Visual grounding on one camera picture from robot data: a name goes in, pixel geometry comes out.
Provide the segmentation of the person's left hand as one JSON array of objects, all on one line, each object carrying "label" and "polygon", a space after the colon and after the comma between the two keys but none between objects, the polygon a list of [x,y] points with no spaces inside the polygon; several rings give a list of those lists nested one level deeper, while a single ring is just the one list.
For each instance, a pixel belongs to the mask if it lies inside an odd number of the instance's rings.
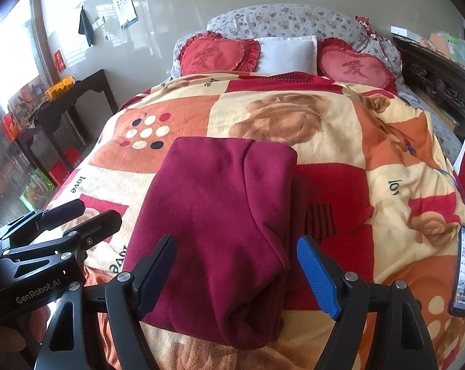
[{"label": "person's left hand", "polygon": [[[37,342],[42,343],[50,317],[47,306],[32,311],[28,317],[28,334]],[[27,346],[24,337],[15,329],[0,325],[0,352],[20,352]]]}]

